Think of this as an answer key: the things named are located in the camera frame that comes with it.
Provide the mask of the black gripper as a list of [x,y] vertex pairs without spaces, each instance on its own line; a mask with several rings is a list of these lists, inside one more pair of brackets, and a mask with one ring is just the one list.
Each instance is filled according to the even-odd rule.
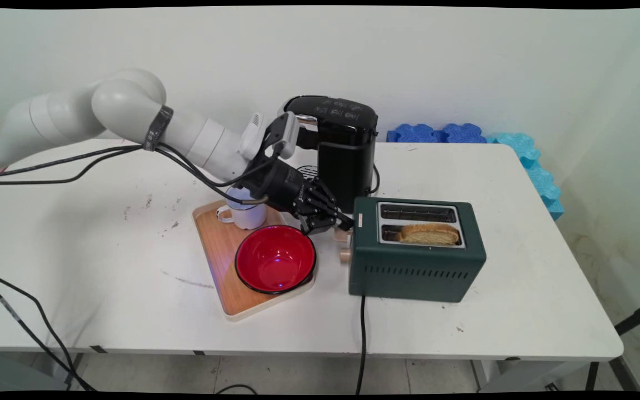
[[350,231],[354,220],[345,215],[336,197],[320,179],[303,174],[281,159],[260,158],[244,171],[244,188],[254,199],[266,198],[266,205],[296,216],[303,234],[319,234],[339,228]]

